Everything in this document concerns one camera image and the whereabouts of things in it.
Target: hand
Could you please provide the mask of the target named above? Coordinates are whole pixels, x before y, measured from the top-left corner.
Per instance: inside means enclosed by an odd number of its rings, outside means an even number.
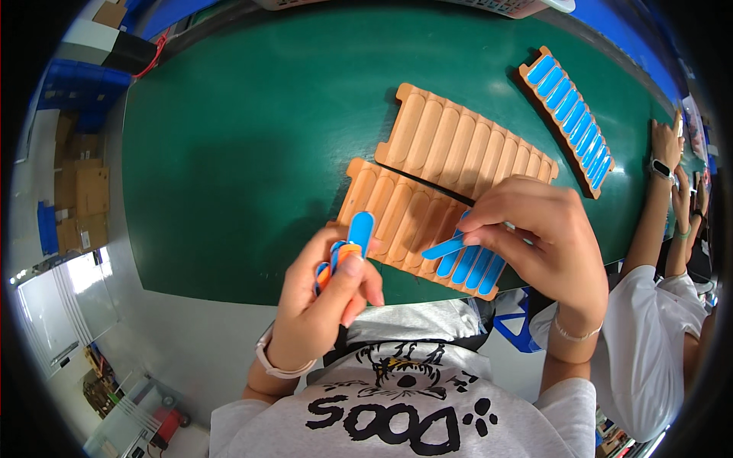
[[[678,165],[674,174],[679,180],[679,187],[672,187],[672,209],[677,219],[677,229],[686,234],[690,228],[690,182],[682,166]]]
[[[707,214],[707,204],[710,201],[710,196],[707,194],[707,188],[705,183],[700,177],[700,182],[697,183],[697,207],[700,209],[703,215]]]
[[[278,369],[296,370],[325,355],[336,342],[339,323],[347,328],[367,307],[384,305],[382,277],[371,262],[352,254],[326,288],[313,294],[315,269],[330,258],[329,248],[345,240],[348,228],[321,229],[285,272],[268,360]],[[372,239],[371,249],[379,242]]]
[[[672,129],[666,122],[658,124],[656,119],[652,119],[652,157],[660,160],[670,170],[677,167],[685,144],[685,137],[677,136],[681,124],[682,115],[679,112],[674,117]]]
[[[608,281],[574,190],[515,175],[481,196],[457,227],[465,232],[466,245],[480,243],[495,251],[545,296],[582,313],[595,327],[603,320]]]

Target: smartwatch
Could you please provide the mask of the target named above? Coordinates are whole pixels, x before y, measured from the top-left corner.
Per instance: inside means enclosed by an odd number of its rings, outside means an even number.
[[[672,170],[670,170],[669,167],[666,166],[664,162],[659,159],[652,160],[652,162],[649,164],[649,170],[666,180],[672,182],[674,181],[674,174],[672,173]]]
[[[254,353],[257,355],[257,359],[259,359],[259,362],[262,363],[262,365],[265,367],[265,373],[267,375],[272,375],[273,377],[283,379],[298,378],[302,375],[307,374],[308,371],[311,370],[313,365],[316,364],[316,360],[310,361],[305,366],[301,367],[300,369],[296,369],[295,371],[283,371],[270,364],[270,360],[268,360],[268,356],[267,354],[265,354],[265,351],[267,350],[268,345],[273,338],[274,325],[275,322],[273,321],[268,329],[265,331],[265,333],[262,335],[262,337],[257,340],[257,344],[254,346]]]

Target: paw print graphic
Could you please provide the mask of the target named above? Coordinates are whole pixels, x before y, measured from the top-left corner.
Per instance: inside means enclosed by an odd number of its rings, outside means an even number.
[[[478,401],[476,401],[476,404],[474,404],[474,411],[476,414],[479,415],[479,417],[482,417],[486,415],[489,411],[489,407],[491,407],[491,401],[486,398],[481,398]],[[474,414],[473,413],[466,413],[463,416],[463,424],[468,426],[474,421]],[[493,413],[489,414],[489,423],[491,424],[497,424],[499,422],[499,418],[494,415]],[[489,434],[489,429],[486,426],[486,421],[484,421],[483,418],[477,418],[476,419],[476,432],[479,433],[479,436],[485,437],[487,434]]]

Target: blue chair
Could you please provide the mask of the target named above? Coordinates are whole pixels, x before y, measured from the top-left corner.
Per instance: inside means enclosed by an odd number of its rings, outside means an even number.
[[[527,311],[529,310],[529,296],[525,296],[524,299],[522,299],[522,302],[519,303],[519,307],[522,309],[522,313],[518,314],[506,314],[506,315],[498,315],[494,317],[494,328],[499,331],[499,333],[504,336],[508,341],[512,343],[512,345],[515,346],[515,348],[522,353],[534,353],[539,352],[542,348],[540,348],[539,345],[537,345],[534,340],[532,339],[531,334],[529,333],[529,318]],[[522,324],[522,330],[519,332],[519,335],[515,335],[512,331],[510,331],[506,325],[503,323],[505,320],[512,320],[514,318],[523,318],[524,323]]]

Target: green work surface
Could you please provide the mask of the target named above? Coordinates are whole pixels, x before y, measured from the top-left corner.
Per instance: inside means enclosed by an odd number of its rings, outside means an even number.
[[[578,38],[424,2],[321,4],[256,12],[195,44],[128,94],[122,177],[143,288],[277,304],[283,274],[339,212],[354,157],[389,137],[403,81],[523,137],[579,189],[550,131],[509,72],[546,45],[591,107],[616,160],[584,199],[603,259],[622,258],[644,197],[648,121],[669,116],[632,76]],[[463,296],[380,266],[387,303]],[[523,286],[507,268],[500,289]]]

